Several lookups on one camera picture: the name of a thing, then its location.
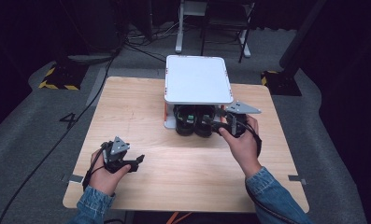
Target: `wooden table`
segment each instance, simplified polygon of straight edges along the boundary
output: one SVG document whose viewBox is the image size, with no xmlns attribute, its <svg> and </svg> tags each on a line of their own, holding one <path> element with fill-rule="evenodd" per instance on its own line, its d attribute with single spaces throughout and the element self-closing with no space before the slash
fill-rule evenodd
<svg viewBox="0 0 371 224">
<path fill-rule="evenodd" d="M 235 100 L 262 110 L 260 162 L 291 193 L 305 212 L 307 199 L 281 129 L 269 90 L 259 85 L 231 84 Z M 136 173 L 119 183 L 113 209 L 194 212 L 255 212 L 244 174 L 226 142 L 213 134 L 180 136 L 164 127 L 164 80 L 110 77 L 103 89 L 80 151 L 74 175 L 86 174 L 91 155 L 117 135 L 130 143 L 126 160 L 145 154 Z M 64 206 L 76 207 L 82 186 L 69 183 Z"/>
</svg>

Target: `denim jacket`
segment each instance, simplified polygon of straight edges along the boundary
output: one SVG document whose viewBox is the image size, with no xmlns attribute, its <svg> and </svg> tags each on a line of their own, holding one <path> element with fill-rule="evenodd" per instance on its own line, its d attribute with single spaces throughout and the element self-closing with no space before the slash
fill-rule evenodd
<svg viewBox="0 0 371 224">
<path fill-rule="evenodd" d="M 275 213 L 296 223 L 312 223 L 290 192 L 283 188 L 266 168 L 263 167 L 256 175 L 246 179 L 246 186 L 261 204 Z M 68 223 L 104 223 L 104 214 L 114 199 L 115 195 L 109 197 L 88 186 L 77 204 L 77 215 Z M 261 223 L 284 223 L 258 205 L 255 205 L 255 210 Z"/>
</svg>

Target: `gray floor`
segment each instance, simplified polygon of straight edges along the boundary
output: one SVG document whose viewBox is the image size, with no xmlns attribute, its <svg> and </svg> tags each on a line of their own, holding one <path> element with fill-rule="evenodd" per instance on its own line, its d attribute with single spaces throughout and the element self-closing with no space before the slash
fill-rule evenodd
<svg viewBox="0 0 371 224">
<path fill-rule="evenodd" d="M 281 70 L 278 61 L 292 41 L 295 31 L 257 30 L 250 34 L 251 57 L 237 63 L 237 46 L 209 44 L 205 55 L 225 60 L 232 83 L 261 84 L 264 70 Z M 198 30 L 185 33 L 182 54 L 199 55 Z M 140 49 L 159 53 L 164 59 L 175 54 L 176 37 L 157 40 Z M 96 93 L 104 74 L 104 64 L 90 66 L 80 91 L 39 89 L 37 86 L 53 64 L 48 63 L 30 76 L 33 92 L 0 125 L 0 216 L 23 180 L 34 170 L 66 130 L 59 119 L 77 115 Z M 124 49 L 109 70 L 110 76 L 164 78 L 165 63 Z M 295 79 L 303 94 L 272 96 L 299 175 L 307 182 L 304 190 L 315 223 L 366 223 L 356 186 L 319 118 L 319 89 L 302 72 Z M 62 200 L 66 184 L 63 175 L 72 173 L 95 106 L 49 155 L 9 207 L 3 223 L 65 223 L 76 214 Z M 127 223 L 131 215 L 127 213 Z M 110 211 L 107 218 L 121 217 Z"/>
</svg>

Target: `chair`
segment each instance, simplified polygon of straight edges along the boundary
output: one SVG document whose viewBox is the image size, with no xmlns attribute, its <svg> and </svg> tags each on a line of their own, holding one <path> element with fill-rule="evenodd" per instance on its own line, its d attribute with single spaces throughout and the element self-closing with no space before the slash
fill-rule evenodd
<svg viewBox="0 0 371 224">
<path fill-rule="evenodd" d="M 201 36 L 202 50 L 200 55 L 203 56 L 206 41 L 207 30 L 224 30 L 237 32 L 240 35 L 242 31 L 246 31 L 243 43 L 240 41 L 241 60 L 244 56 L 244 48 L 247 45 L 247 38 L 250 32 L 250 18 L 255 7 L 252 7 L 249 13 L 244 5 L 252 5 L 252 0 L 208 0 L 203 22 Z"/>
</svg>

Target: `hand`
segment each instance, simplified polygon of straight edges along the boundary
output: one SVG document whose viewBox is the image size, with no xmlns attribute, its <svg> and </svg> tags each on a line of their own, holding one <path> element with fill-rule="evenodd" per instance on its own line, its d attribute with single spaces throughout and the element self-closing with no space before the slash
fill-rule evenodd
<svg viewBox="0 0 371 224">
<path fill-rule="evenodd" d="M 258 120 L 247 115 L 247 123 L 258 134 Z M 258 162 L 257 144 L 249 131 L 245 131 L 240 137 L 233 137 L 224 128 L 219 129 L 223 139 L 228 143 L 232 155 L 240 165 L 246 178 L 258 173 L 262 165 Z"/>
<path fill-rule="evenodd" d="M 96 157 L 98 151 L 99 150 L 95 151 L 92 154 L 92 162 L 94 161 L 94 158 Z M 101 166 L 104 166 L 103 155 L 99 156 L 98 160 L 96 161 L 93 167 L 93 171 Z M 115 174 L 110 173 L 105 168 L 101 168 L 95 171 L 94 174 L 92 174 L 89 185 L 90 187 L 97 189 L 108 196 L 112 196 L 113 193 L 115 192 L 115 188 L 117 187 L 119 181 L 125 174 L 127 174 L 130 168 L 131 165 L 125 165 Z"/>
</svg>

